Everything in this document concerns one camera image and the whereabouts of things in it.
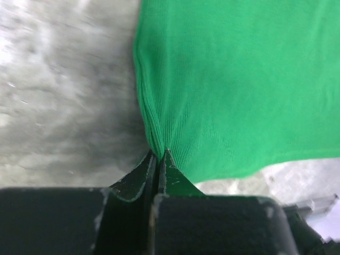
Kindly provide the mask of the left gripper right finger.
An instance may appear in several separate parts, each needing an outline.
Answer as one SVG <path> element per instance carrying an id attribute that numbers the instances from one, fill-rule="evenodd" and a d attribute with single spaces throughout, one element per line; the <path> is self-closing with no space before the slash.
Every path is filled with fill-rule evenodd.
<path id="1" fill-rule="evenodd" d="M 201 193 L 166 151 L 150 210 L 149 254 L 297 254 L 273 199 Z"/>

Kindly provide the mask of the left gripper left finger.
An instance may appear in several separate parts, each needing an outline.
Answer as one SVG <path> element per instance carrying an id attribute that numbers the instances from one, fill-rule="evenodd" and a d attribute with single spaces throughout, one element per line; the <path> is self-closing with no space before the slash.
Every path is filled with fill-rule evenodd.
<path id="1" fill-rule="evenodd" d="M 109 187 L 2 188 L 1 254 L 141 254 L 155 165 Z"/>

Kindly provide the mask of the green tank top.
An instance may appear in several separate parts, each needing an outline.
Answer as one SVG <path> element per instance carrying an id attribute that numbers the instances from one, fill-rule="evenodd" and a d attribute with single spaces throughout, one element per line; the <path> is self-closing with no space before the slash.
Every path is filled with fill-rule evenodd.
<path id="1" fill-rule="evenodd" d="M 339 156 L 339 1 L 143 1 L 148 143 L 191 182 Z"/>

